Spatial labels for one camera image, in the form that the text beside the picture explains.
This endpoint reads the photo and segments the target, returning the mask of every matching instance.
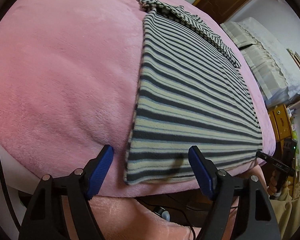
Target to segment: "striped blanket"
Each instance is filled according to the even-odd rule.
[[[183,6],[139,3],[148,14],[125,182],[193,179],[192,145],[218,168],[254,159],[261,129],[231,49]]]

